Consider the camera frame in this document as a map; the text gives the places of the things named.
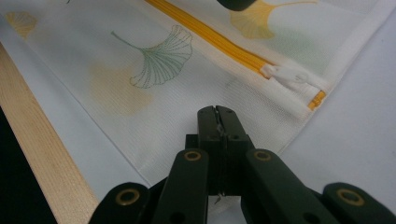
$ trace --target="dark floor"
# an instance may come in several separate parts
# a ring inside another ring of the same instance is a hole
[[[0,109],[0,224],[56,223]]]

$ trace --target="zipper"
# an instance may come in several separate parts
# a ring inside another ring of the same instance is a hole
[[[308,104],[308,108],[310,108],[311,110],[314,110],[316,107],[318,107],[321,104],[322,100],[326,97],[326,93],[321,90],[321,87],[319,85],[316,85],[316,83],[312,81],[312,78],[310,78],[307,73],[294,69],[289,69],[283,66],[277,66],[262,58],[261,56],[258,56],[257,54],[254,54],[235,45],[235,43],[230,41],[225,36],[219,34],[217,31],[213,30],[203,22],[197,20],[189,13],[183,11],[178,7],[175,7],[166,0],[146,0],[146,2],[158,8],[160,11],[162,11],[172,19],[183,24],[191,31],[198,34],[206,42],[216,47],[217,49],[234,59],[236,62],[241,63],[246,68],[252,70],[256,74],[266,79],[274,77],[275,79],[282,79],[296,83],[307,83],[311,86],[318,88],[318,94]]]

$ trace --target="yellow zipper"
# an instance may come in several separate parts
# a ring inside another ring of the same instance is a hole
[[[205,41],[221,50],[223,53],[233,58],[235,61],[241,63],[248,69],[253,72],[259,74],[262,77],[269,79],[268,76],[261,72],[261,69],[266,65],[274,65],[273,63],[268,62],[264,58],[249,52],[241,47],[235,45],[232,41],[230,41],[225,36],[219,34],[217,31],[213,30],[203,22],[195,19],[192,15],[187,12],[181,10],[178,7],[168,3],[166,0],[146,0],[148,3],[158,8],[160,11],[173,18],[174,20],[180,22],[191,31],[198,34]],[[324,91],[320,91],[309,103],[308,107],[311,110],[314,110],[315,107],[321,104],[321,101],[325,98],[326,93]]]

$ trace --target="wooden board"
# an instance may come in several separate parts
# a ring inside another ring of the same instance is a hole
[[[1,43],[0,106],[58,223],[88,223],[98,202]]]

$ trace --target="yellow ginkgo leaf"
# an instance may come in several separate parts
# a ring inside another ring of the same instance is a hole
[[[268,28],[268,18],[276,7],[310,2],[293,2],[280,5],[270,5],[262,0],[256,0],[250,7],[243,11],[230,11],[231,24],[246,38],[271,38],[274,33]]]
[[[131,65],[114,69],[94,63],[90,68],[90,96],[109,114],[132,115],[146,107],[152,96],[131,85],[133,70]]]
[[[24,39],[35,29],[35,24],[37,23],[37,20],[26,11],[8,12],[6,20]]]

